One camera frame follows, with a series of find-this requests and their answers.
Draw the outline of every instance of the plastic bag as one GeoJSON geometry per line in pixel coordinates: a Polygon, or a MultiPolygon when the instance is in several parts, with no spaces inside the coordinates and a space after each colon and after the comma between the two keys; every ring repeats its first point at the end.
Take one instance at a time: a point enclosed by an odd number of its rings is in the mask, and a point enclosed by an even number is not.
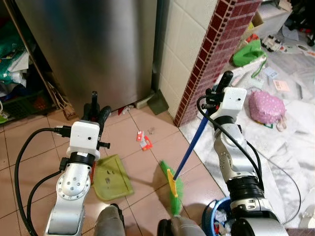
{"type": "Polygon", "coordinates": [[[265,52],[260,47],[260,40],[254,40],[234,54],[233,62],[236,66],[244,66],[262,55],[265,52]]]}

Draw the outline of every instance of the floor tile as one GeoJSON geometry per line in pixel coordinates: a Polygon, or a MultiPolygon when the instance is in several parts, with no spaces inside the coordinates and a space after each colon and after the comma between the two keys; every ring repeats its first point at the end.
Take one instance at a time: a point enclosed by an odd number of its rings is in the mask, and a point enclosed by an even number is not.
{"type": "Polygon", "coordinates": [[[150,150],[140,150],[124,158],[123,165],[134,190],[134,194],[126,196],[129,205],[167,183],[162,169],[150,150]]]}
{"type": "MultiPolygon", "coordinates": [[[[75,123],[76,121],[79,120],[79,118],[75,118],[72,120],[67,120],[64,115],[63,112],[60,110],[54,111],[50,114],[47,115],[48,118],[48,122],[49,122],[49,126],[51,128],[55,128],[58,125],[68,125],[68,126],[72,126],[73,123],[75,123]]],[[[67,137],[61,137],[59,135],[57,135],[56,133],[53,133],[53,138],[56,144],[56,147],[69,142],[70,138],[67,137]]]]}
{"type": "Polygon", "coordinates": [[[124,119],[127,119],[129,117],[130,117],[129,112],[125,112],[125,114],[121,113],[120,115],[118,115],[118,110],[116,110],[116,111],[113,111],[111,115],[107,118],[105,125],[109,126],[119,121],[122,121],[124,119]]]}
{"type": "MultiPolygon", "coordinates": [[[[15,164],[20,149],[31,133],[47,127],[49,127],[49,124],[47,118],[44,117],[4,131],[10,166],[15,164]]],[[[55,144],[51,132],[39,133],[26,148],[22,160],[41,154],[54,147],[55,144]]]]}
{"type": "Polygon", "coordinates": [[[0,133],[0,170],[9,167],[4,132],[0,133]]]}
{"type": "MultiPolygon", "coordinates": [[[[158,222],[171,217],[169,192],[165,185],[130,207],[143,236],[156,235],[158,222]]],[[[184,209],[181,215],[187,217],[184,209]]]]}
{"type": "Polygon", "coordinates": [[[189,217],[200,224],[205,206],[225,196],[203,164],[186,172],[181,179],[184,183],[184,208],[189,217]]]}
{"type": "MultiPolygon", "coordinates": [[[[159,162],[162,160],[166,161],[166,163],[176,171],[188,146],[189,144],[181,132],[177,132],[155,143],[151,150],[159,162]]],[[[200,163],[198,156],[193,151],[182,169],[181,175],[200,163]]]]}
{"type": "Polygon", "coordinates": [[[1,203],[0,218],[1,218],[16,210],[9,168],[6,168],[0,171],[0,183],[1,183],[1,192],[2,192],[2,194],[0,194],[0,203],[1,203]]]}
{"type": "Polygon", "coordinates": [[[136,141],[138,128],[132,118],[127,118],[118,123],[106,126],[101,140],[110,143],[108,155],[118,154],[124,158],[141,149],[139,142],[136,141]]]}
{"type": "MultiPolygon", "coordinates": [[[[123,210],[123,215],[125,221],[126,236],[141,236],[139,227],[132,215],[130,208],[123,210]]],[[[84,233],[83,236],[94,236],[94,228],[84,233]]]]}
{"type": "MultiPolygon", "coordinates": [[[[23,206],[26,206],[32,188],[42,178],[58,171],[59,164],[60,161],[55,149],[21,162],[19,183],[23,206]]],[[[11,166],[10,168],[12,181],[14,181],[15,166],[11,166]]],[[[33,196],[33,202],[55,192],[58,178],[59,176],[56,176],[42,183],[33,196]]]]}
{"type": "Polygon", "coordinates": [[[111,203],[116,203],[122,210],[128,207],[128,202],[125,197],[114,199],[108,202],[103,202],[96,196],[94,189],[93,188],[90,189],[84,201],[85,220],[82,230],[83,233],[87,232],[88,230],[94,227],[94,224],[100,212],[111,203]]]}
{"type": "Polygon", "coordinates": [[[45,117],[45,116],[43,116],[43,115],[31,115],[31,116],[26,117],[24,119],[20,119],[20,120],[16,120],[13,122],[9,122],[8,124],[4,124],[3,128],[5,131],[7,131],[7,130],[12,129],[14,127],[17,127],[19,125],[26,124],[26,123],[32,122],[34,120],[37,120],[37,119],[40,119],[43,117],[45,117]]]}
{"type": "Polygon", "coordinates": [[[0,219],[0,231],[4,236],[21,235],[16,211],[0,219]]]}
{"type": "MultiPolygon", "coordinates": [[[[31,220],[35,231],[38,235],[43,235],[47,226],[47,222],[50,216],[50,212],[54,207],[57,199],[57,194],[51,194],[46,196],[31,205],[31,220]]],[[[19,224],[22,236],[29,236],[29,233],[22,221],[22,217],[18,212],[19,224]]]]}
{"type": "Polygon", "coordinates": [[[132,117],[138,128],[144,131],[152,143],[162,140],[179,130],[173,124],[173,120],[167,112],[155,116],[148,109],[150,108],[142,108],[140,113],[132,117]]]}

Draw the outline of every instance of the green crate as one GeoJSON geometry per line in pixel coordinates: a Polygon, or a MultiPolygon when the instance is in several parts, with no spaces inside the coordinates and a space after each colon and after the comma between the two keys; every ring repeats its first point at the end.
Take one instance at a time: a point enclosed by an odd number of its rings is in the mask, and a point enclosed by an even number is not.
{"type": "Polygon", "coordinates": [[[44,90],[3,102],[3,110],[16,119],[25,118],[50,107],[51,104],[44,90]]]}

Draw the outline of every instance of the black cable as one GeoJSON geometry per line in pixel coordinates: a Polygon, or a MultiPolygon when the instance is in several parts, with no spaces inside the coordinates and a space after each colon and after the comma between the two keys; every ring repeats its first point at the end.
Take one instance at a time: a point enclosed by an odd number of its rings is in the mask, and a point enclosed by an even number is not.
{"type": "Polygon", "coordinates": [[[258,152],[256,151],[256,149],[248,141],[246,141],[246,142],[247,142],[247,145],[250,146],[250,148],[252,149],[252,151],[254,152],[254,154],[256,156],[258,169],[259,169],[260,175],[262,177],[261,162],[260,162],[260,158],[259,158],[258,152]]]}
{"type": "Polygon", "coordinates": [[[24,143],[23,147],[20,150],[20,153],[16,159],[15,162],[15,169],[14,169],[14,186],[15,186],[15,194],[16,194],[16,200],[18,202],[18,207],[19,207],[19,211],[20,211],[20,215],[21,218],[23,220],[23,223],[25,225],[25,227],[27,228],[29,234],[31,236],[37,236],[37,233],[31,228],[31,226],[29,225],[29,222],[25,216],[25,212],[23,210],[23,204],[22,204],[22,199],[21,199],[21,192],[20,192],[20,186],[19,186],[19,167],[20,167],[20,162],[22,159],[22,155],[26,149],[26,147],[28,146],[28,144],[30,143],[30,141],[35,137],[36,134],[40,133],[40,132],[44,132],[44,131],[51,131],[51,132],[55,132],[56,130],[54,128],[43,128],[43,129],[39,129],[36,130],[35,132],[33,132],[29,138],[26,140],[26,142],[24,143]]]}
{"type": "Polygon", "coordinates": [[[33,223],[32,223],[32,218],[31,218],[31,206],[32,206],[32,199],[33,199],[33,195],[35,193],[35,191],[37,190],[37,188],[43,183],[45,182],[46,180],[52,178],[52,177],[55,177],[57,175],[59,175],[62,171],[59,170],[45,178],[43,178],[41,181],[39,181],[35,186],[34,188],[31,190],[31,193],[29,195],[29,199],[28,199],[28,205],[27,205],[27,210],[26,210],[26,215],[27,215],[27,220],[28,220],[28,223],[29,223],[29,226],[31,228],[31,230],[33,232],[35,232],[35,229],[34,229],[34,226],[33,226],[33,223]]]}
{"type": "Polygon", "coordinates": [[[294,216],[292,216],[289,220],[285,221],[283,224],[286,224],[286,223],[289,223],[290,221],[292,221],[296,216],[297,214],[299,213],[300,209],[301,209],[301,204],[302,204],[302,198],[301,198],[301,192],[300,192],[300,189],[299,187],[297,186],[297,183],[294,181],[294,179],[284,170],[282,169],[281,167],[279,167],[276,163],[274,163],[273,161],[267,159],[266,157],[264,157],[267,161],[269,161],[271,164],[273,164],[275,167],[277,167],[278,169],[280,169],[281,171],[283,171],[291,180],[292,182],[294,183],[298,193],[299,193],[299,207],[298,207],[298,210],[297,212],[294,214],[294,216]]]}
{"type": "Polygon", "coordinates": [[[210,121],[214,126],[216,126],[223,134],[225,134],[238,148],[239,150],[247,157],[247,159],[250,161],[250,163],[252,164],[253,168],[256,171],[256,175],[258,177],[258,181],[259,181],[259,185],[262,191],[264,191],[264,185],[263,185],[263,181],[262,181],[262,177],[261,177],[261,173],[256,165],[256,163],[254,162],[254,160],[251,158],[251,156],[246,152],[246,150],[243,149],[243,147],[241,145],[239,145],[239,143],[220,125],[218,124],[216,121],[214,121],[213,119],[211,119],[207,114],[205,114],[201,107],[200,107],[200,101],[206,97],[209,97],[207,95],[201,96],[200,98],[198,98],[197,100],[197,108],[199,110],[199,112],[208,119],[208,121],[210,121]]]}

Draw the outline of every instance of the white wall tile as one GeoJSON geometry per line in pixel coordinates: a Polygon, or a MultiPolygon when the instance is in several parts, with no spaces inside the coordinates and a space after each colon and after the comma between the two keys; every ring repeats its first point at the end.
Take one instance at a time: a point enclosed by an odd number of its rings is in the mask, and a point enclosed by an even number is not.
{"type": "Polygon", "coordinates": [[[175,2],[176,2],[179,6],[181,6],[181,8],[185,8],[185,5],[186,5],[187,0],[175,0],[175,2]]]}
{"type": "Polygon", "coordinates": [[[190,71],[174,56],[168,83],[177,96],[182,97],[190,71]]]}
{"type": "Polygon", "coordinates": [[[160,89],[174,118],[218,0],[169,0],[160,89]]]}
{"type": "Polygon", "coordinates": [[[181,9],[177,4],[172,2],[168,11],[169,21],[167,23],[164,41],[173,51],[175,51],[176,48],[176,43],[178,40],[183,14],[184,14],[183,9],[181,9]]]}
{"type": "Polygon", "coordinates": [[[174,55],[169,49],[169,47],[166,44],[164,44],[163,57],[161,63],[161,74],[164,76],[165,79],[169,78],[169,74],[172,68],[173,57],[174,55]]]}
{"type": "Polygon", "coordinates": [[[168,82],[166,81],[166,79],[164,78],[164,76],[162,74],[160,74],[159,89],[161,90],[161,92],[163,93],[163,95],[165,97],[166,92],[168,90],[168,82]]]}
{"type": "Polygon", "coordinates": [[[170,115],[173,117],[173,118],[175,118],[175,116],[176,116],[176,113],[177,113],[177,110],[178,110],[178,107],[179,107],[179,104],[181,103],[181,98],[182,98],[182,96],[178,96],[176,93],[175,93],[175,91],[172,89],[172,87],[171,86],[169,86],[168,87],[168,90],[167,90],[167,98],[168,98],[168,100],[166,100],[166,101],[168,101],[167,103],[168,103],[168,106],[169,106],[169,108],[168,108],[168,112],[170,113],[170,115]]]}
{"type": "Polygon", "coordinates": [[[185,5],[185,11],[206,30],[217,2],[218,0],[190,0],[185,5]]]}
{"type": "Polygon", "coordinates": [[[206,31],[188,14],[183,15],[175,54],[189,71],[196,61],[206,31]]]}

